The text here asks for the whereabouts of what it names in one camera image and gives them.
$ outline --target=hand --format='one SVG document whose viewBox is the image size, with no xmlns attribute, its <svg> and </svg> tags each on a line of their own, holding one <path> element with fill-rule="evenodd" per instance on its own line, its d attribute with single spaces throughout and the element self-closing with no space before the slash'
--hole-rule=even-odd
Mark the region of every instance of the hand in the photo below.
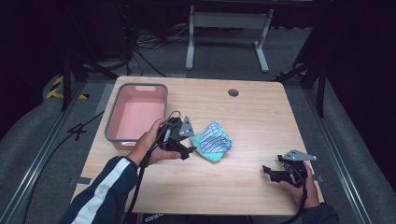
<svg viewBox="0 0 396 224">
<path fill-rule="evenodd" d="M 315 186 L 314 179 L 312 178 L 311 168 L 305 163 L 304 165 L 308 174 L 305 184 L 308 198 L 305 201 L 304 208 L 316 207 L 320 205 L 317 186 Z M 279 186 L 291 194 L 294 198 L 294 201 L 300 206 L 301 198 L 303 196 L 303 186 L 296 188 L 286 181 L 280 181 Z"/>
<path fill-rule="evenodd" d="M 154 122 L 148 132 L 143 133 L 143 135 L 137 140 L 134 148 L 129 152 L 127 157 L 131 159 L 136 166 L 140 165 L 140 162 L 145 157 L 147 151 L 154 143 L 157 138 L 157 132 L 160 129 L 160 126 L 166 122 L 166 119 L 158 119 Z M 176 151 L 165 151 L 160 148 L 155 148 L 151 154 L 151 159 L 149 164 L 155 163 L 160 160 L 175 160 L 179 159 L 181 154 Z"/>
</svg>

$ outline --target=striped cloth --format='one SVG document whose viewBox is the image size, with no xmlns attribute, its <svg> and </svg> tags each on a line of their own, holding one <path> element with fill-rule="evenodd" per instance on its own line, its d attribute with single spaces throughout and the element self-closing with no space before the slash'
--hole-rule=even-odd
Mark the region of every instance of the striped cloth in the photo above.
<svg viewBox="0 0 396 224">
<path fill-rule="evenodd" d="M 219 162 L 221 160 L 222 156 L 224 155 L 224 152 L 204 153 L 201 150 L 201 144 L 199 142 L 200 138 L 201 138 L 200 133 L 196 133 L 195 136 L 190 137 L 190 141 L 191 141 L 192 145 L 197 147 L 195 149 L 195 151 L 198 152 L 198 154 L 200 154 L 202 157 L 204 157 L 208 161 L 211 161 L 213 163 Z"/>
<path fill-rule="evenodd" d="M 201 134 L 200 144 L 204 153 L 226 152 L 233 146 L 233 141 L 214 120 Z"/>
</svg>

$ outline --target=blue cloth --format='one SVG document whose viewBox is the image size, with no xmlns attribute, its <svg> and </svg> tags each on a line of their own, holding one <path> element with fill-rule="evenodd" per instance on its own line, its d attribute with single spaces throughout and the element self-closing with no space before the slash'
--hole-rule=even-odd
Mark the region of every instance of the blue cloth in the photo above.
<svg viewBox="0 0 396 224">
<path fill-rule="evenodd" d="M 202 157 L 204 157 L 208 161 L 211 161 L 214 163 L 219 162 L 221 160 L 222 156 L 224 155 L 224 152 L 204 153 L 201 149 L 201 144 L 199 141 L 200 137 L 201 137 L 200 133 L 196 133 L 195 136 L 190 137 L 190 141 L 191 141 L 192 145 L 197 147 L 195 149 L 195 151 L 197 151 L 198 154 L 200 154 Z"/>
<path fill-rule="evenodd" d="M 303 224 L 339 224 L 340 218 L 334 208 L 322 203 L 317 207 L 305 208 L 301 221 Z"/>
<path fill-rule="evenodd" d="M 233 141 L 214 120 L 201 134 L 200 144 L 204 153 L 226 152 L 233 146 Z"/>
</svg>

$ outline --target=table hole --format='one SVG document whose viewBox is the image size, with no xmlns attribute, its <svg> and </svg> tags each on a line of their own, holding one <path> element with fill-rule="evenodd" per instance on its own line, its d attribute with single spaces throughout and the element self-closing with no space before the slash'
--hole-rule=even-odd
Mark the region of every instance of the table hole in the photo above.
<svg viewBox="0 0 396 224">
<path fill-rule="evenodd" d="M 230 89 L 230 90 L 228 91 L 228 94 L 231 95 L 232 97 L 236 97 L 236 96 L 239 95 L 239 91 L 236 90 L 236 89 Z"/>
</svg>

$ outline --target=pink plastic bin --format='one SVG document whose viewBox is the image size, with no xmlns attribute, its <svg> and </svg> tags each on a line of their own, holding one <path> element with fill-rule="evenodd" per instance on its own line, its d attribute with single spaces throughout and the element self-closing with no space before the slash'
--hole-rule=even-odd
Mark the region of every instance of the pink plastic bin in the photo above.
<svg viewBox="0 0 396 224">
<path fill-rule="evenodd" d="M 155 120 L 164 118 L 167 95 L 163 84 L 122 85 L 105 128 L 107 140 L 117 149 L 131 149 Z"/>
</svg>

